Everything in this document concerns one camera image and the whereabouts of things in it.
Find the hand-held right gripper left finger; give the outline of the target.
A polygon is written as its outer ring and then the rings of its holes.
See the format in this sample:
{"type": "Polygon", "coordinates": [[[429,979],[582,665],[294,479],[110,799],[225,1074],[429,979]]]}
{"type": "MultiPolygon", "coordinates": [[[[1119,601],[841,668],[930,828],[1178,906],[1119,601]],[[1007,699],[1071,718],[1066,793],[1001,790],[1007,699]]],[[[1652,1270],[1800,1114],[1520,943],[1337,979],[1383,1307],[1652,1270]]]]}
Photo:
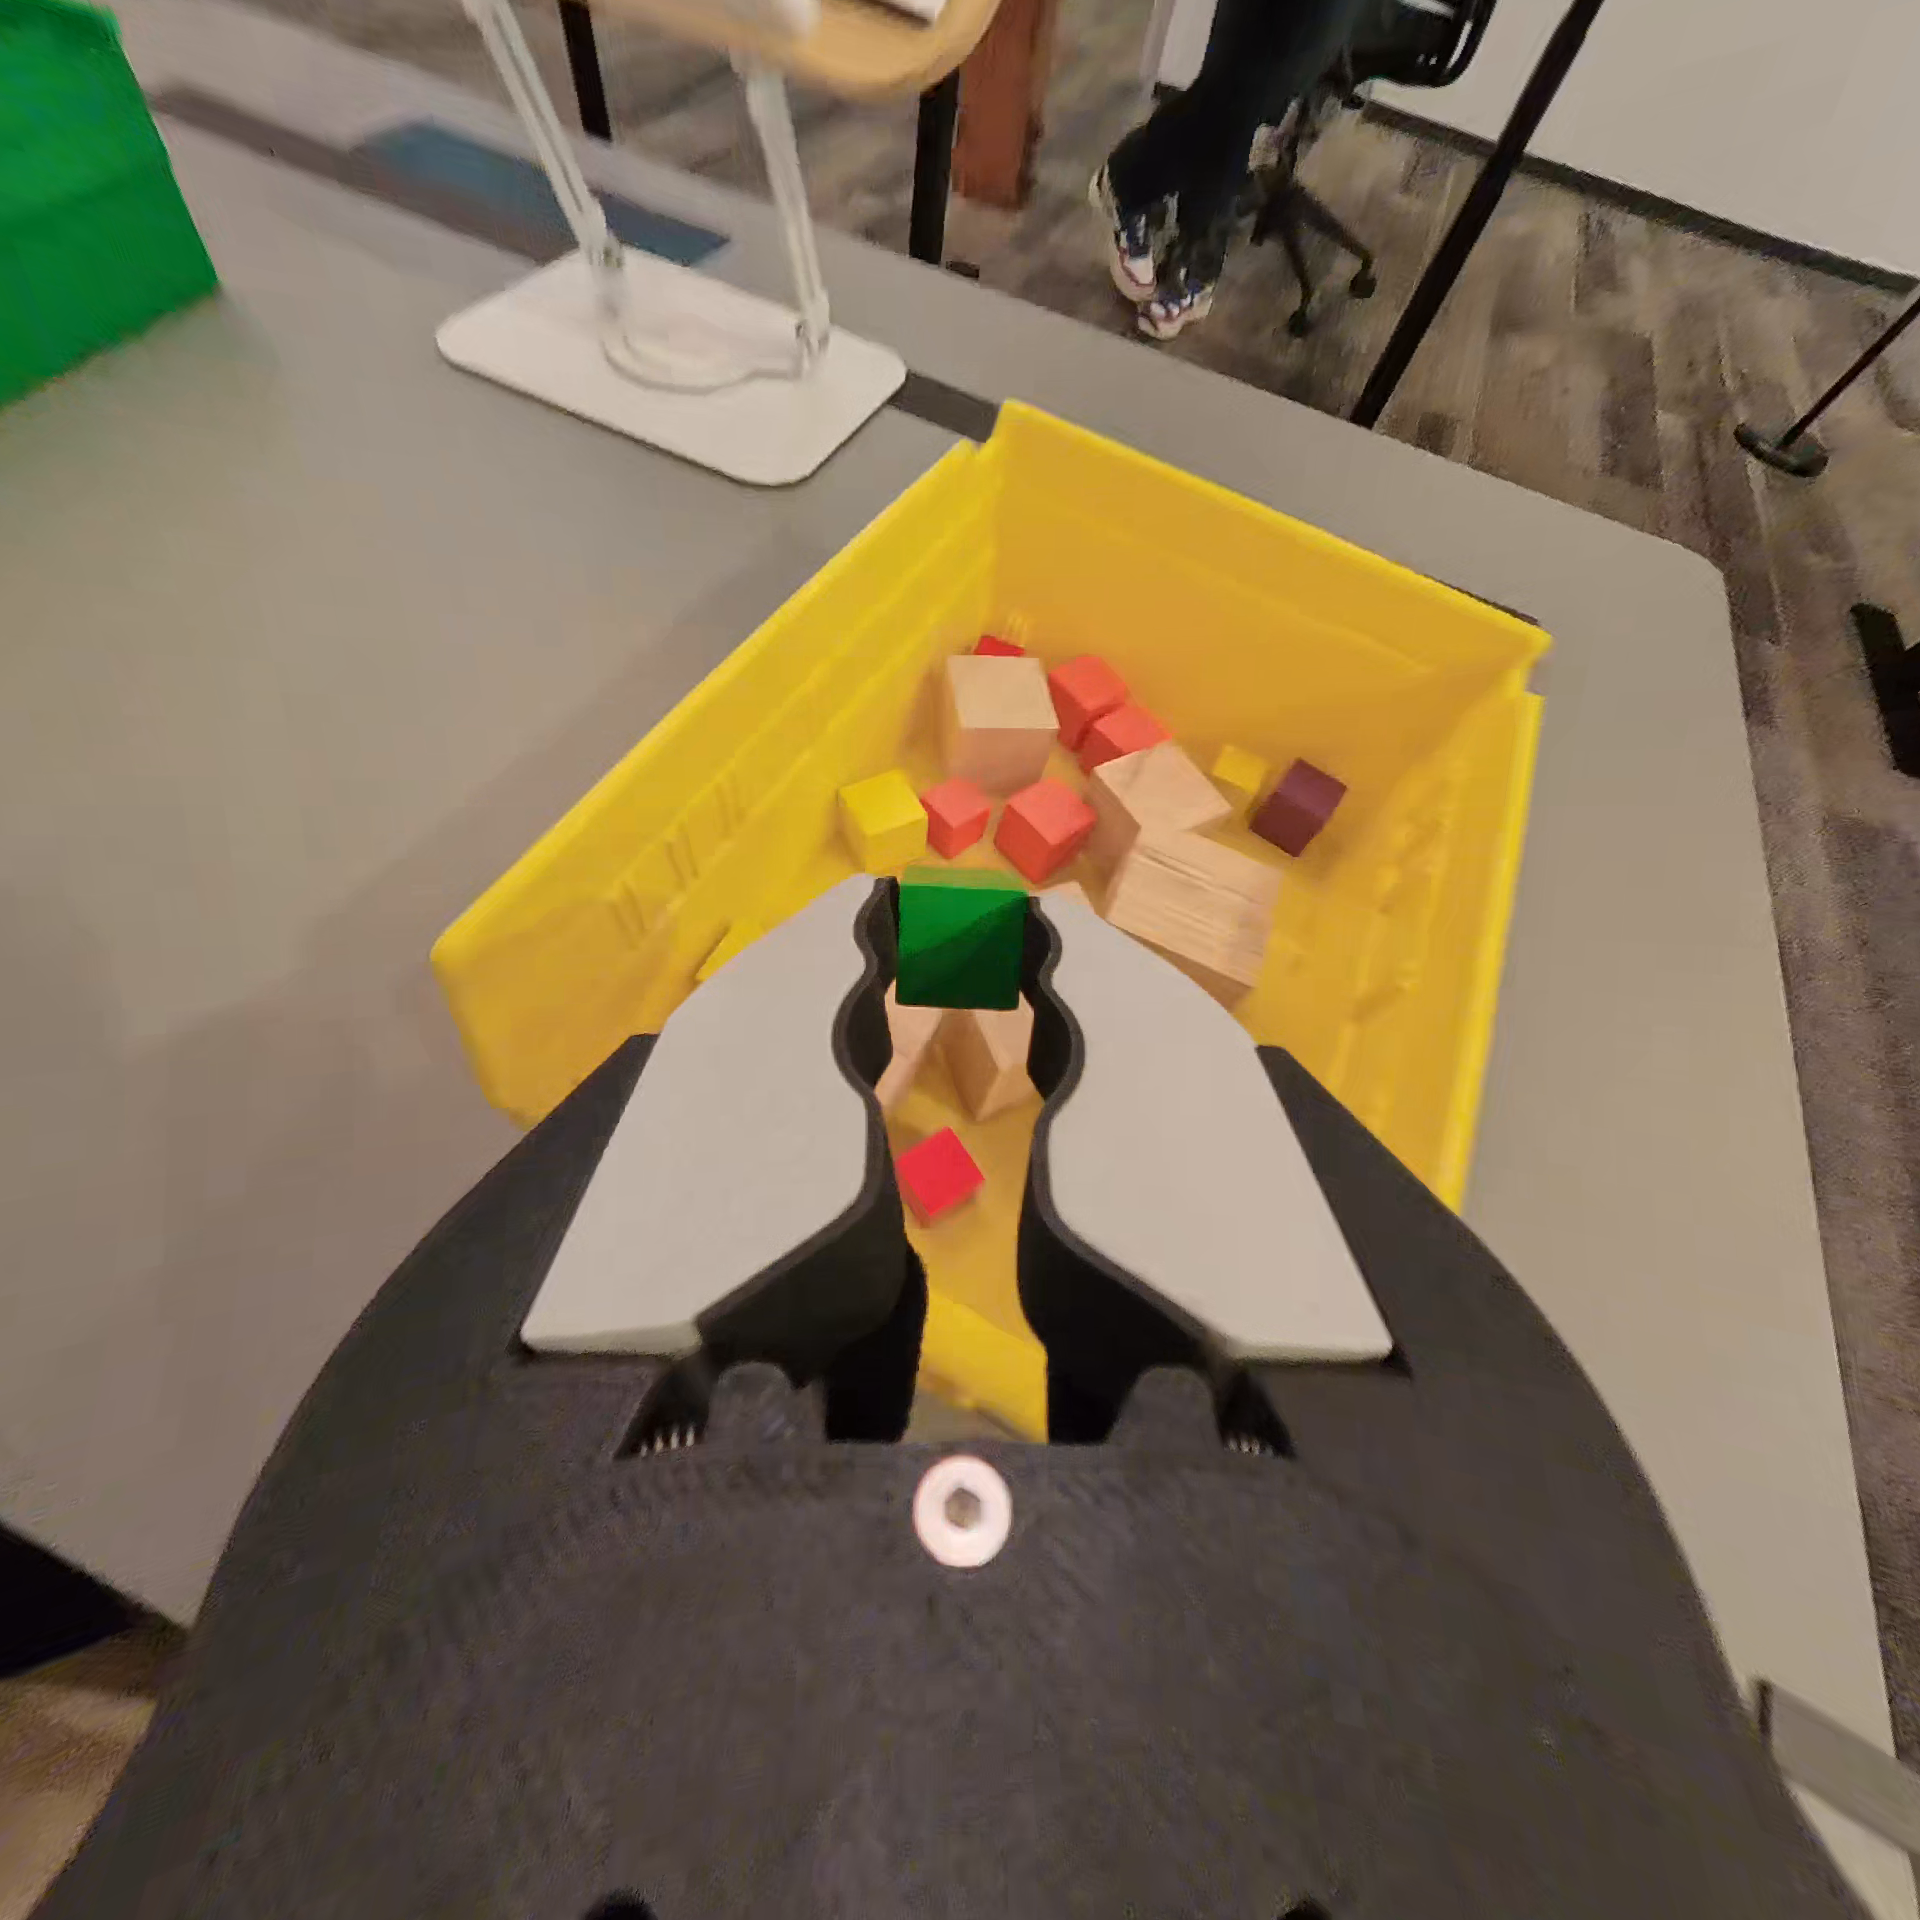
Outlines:
{"type": "Polygon", "coordinates": [[[895,888],[841,880],[666,1018],[520,1320],[540,1359],[770,1362],[903,1420],[927,1284],[877,1082],[895,888]]]}

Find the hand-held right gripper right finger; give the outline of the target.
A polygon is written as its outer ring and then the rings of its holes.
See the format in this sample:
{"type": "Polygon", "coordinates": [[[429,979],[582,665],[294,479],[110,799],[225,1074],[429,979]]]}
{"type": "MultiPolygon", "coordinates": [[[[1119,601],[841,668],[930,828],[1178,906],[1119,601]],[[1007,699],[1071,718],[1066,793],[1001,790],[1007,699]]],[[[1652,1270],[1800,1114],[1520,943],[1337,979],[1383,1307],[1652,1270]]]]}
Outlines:
{"type": "Polygon", "coordinates": [[[1085,903],[1033,903],[1016,1294],[1065,1378],[1372,1364],[1394,1340],[1249,1033],[1085,903]]]}

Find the pile of wooden cubes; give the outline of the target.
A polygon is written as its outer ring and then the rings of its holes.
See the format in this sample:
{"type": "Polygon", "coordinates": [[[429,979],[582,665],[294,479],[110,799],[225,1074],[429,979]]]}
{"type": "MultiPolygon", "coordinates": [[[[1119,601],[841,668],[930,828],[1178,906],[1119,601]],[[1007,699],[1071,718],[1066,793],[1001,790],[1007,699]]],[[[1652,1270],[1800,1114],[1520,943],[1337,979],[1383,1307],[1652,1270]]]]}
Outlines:
{"type": "MultiPolygon", "coordinates": [[[[1018,878],[1029,903],[1090,906],[1236,1018],[1279,906],[1279,872],[1217,835],[1226,796],[1090,657],[1061,665],[988,641],[837,646],[818,681],[813,748],[842,859],[895,878],[914,865],[1018,878]]],[[[1042,1091],[1036,1009],[901,1007],[879,1104],[918,1248],[1007,1240],[1042,1091]]]]}

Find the green wooden cube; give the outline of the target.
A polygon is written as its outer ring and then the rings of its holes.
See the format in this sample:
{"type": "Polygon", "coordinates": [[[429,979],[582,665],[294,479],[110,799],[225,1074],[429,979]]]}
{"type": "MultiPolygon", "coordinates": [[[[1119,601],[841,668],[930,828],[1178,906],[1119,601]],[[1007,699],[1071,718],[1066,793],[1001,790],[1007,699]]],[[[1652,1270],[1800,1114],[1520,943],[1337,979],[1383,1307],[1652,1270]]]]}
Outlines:
{"type": "Polygon", "coordinates": [[[895,883],[895,1002],[1009,1012],[1022,999],[1029,892],[977,870],[906,867],[895,883]]]}

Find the yellow plastic box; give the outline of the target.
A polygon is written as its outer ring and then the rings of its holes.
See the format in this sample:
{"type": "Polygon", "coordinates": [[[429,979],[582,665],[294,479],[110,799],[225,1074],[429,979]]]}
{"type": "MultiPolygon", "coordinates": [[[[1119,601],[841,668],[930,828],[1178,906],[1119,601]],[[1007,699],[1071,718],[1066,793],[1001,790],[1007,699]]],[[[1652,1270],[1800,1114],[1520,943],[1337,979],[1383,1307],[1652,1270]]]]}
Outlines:
{"type": "MultiPolygon", "coordinates": [[[[656,722],[438,937],[432,963],[479,1089],[535,1122],[621,1043],[841,880],[813,748],[845,641],[1102,660],[1225,796],[1217,835],[1279,872],[1236,1020],[1287,1055],[1444,1203],[1462,1194],[1518,890],[1544,636],[1514,616],[1022,404],[893,507],[656,722]]],[[[886,1114],[885,1129],[895,1146],[886,1114]]],[[[1394,1340],[1360,1206],[1313,1174],[1394,1340]]],[[[921,1251],[922,1378],[1023,1434],[1048,1369],[1016,1232],[921,1251]]]]}

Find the green plastic box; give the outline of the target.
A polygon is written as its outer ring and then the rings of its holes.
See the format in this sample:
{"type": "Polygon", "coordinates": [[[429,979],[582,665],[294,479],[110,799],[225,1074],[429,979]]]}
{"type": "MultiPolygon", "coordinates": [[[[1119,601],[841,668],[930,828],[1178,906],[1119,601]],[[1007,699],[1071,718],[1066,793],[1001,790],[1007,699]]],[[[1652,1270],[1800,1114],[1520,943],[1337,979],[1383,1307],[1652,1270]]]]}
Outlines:
{"type": "Polygon", "coordinates": [[[213,298],[111,14],[2,6],[2,402],[213,298]]]}

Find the wooden document stand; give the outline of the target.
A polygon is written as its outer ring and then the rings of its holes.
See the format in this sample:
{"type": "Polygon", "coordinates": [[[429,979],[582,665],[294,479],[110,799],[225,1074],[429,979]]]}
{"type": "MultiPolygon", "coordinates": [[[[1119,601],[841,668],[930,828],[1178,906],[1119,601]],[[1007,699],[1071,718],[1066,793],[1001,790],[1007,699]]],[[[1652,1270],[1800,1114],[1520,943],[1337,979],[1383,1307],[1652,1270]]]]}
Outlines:
{"type": "Polygon", "coordinates": [[[994,3],[620,6],[725,56],[772,198],[788,302],[626,247],[588,183],[508,3],[464,3],[574,249],[447,319],[452,368],[740,486],[813,476],[904,383],[890,348],[833,328],[808,216],[790,81],[837,98],[921,94],[958,73],[994,3]]]}

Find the black office chair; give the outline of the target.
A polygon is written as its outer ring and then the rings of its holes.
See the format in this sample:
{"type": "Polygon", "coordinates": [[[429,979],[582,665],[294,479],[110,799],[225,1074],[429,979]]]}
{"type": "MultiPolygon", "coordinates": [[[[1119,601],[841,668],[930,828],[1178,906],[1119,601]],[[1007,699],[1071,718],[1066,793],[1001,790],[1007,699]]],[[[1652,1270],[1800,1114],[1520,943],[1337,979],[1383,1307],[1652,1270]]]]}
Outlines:
{"type": "Polygon", "coordinates": [[[1302,180],[1304,158],[1337,113],[1356,113],[1365,90],[1376,84],[1448,90],[1472,66],[1493,23],[1496,3],[1369,3],[1360,6],[1341,42],[1320,65],[1300,102],[1279,124],[1278,146],[1252,161],[1254,218],[1249,244],[1276,244],[1297,283],[1287,315],[1294,342],[1311,334],[1320,279],[1306,254],[1306,238],[1320,236],[1352,263],[1349,292],[1376,292],[1376,254],[1302,180]]]}

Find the metal table bracket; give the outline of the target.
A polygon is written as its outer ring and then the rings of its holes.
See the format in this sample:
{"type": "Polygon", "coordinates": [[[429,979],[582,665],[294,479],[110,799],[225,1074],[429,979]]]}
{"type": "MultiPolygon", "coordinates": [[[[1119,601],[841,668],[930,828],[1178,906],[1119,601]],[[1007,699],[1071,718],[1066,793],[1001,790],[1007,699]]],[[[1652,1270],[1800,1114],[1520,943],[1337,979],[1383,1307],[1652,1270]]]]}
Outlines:
{"type": "Polygon", "coordinates": [[[1918,1855],[1918,1771],[1768,1681],[1754,1684],[1762,1739],[1790,1785],[1918,1855]]]}

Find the wooden post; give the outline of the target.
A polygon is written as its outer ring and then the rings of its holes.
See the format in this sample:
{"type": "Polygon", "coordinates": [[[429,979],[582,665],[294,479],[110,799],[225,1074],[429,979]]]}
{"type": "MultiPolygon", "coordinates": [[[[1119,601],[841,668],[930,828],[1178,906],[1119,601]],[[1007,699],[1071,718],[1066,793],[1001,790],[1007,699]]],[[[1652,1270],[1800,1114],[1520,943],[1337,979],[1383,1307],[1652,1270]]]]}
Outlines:
{"type": "Polygon", "coordinates": [[[1057,3],[998,3],[965,63],[950,150],[950,188],[970,204],[1018,211],[1033,192],[1057,3]]]}

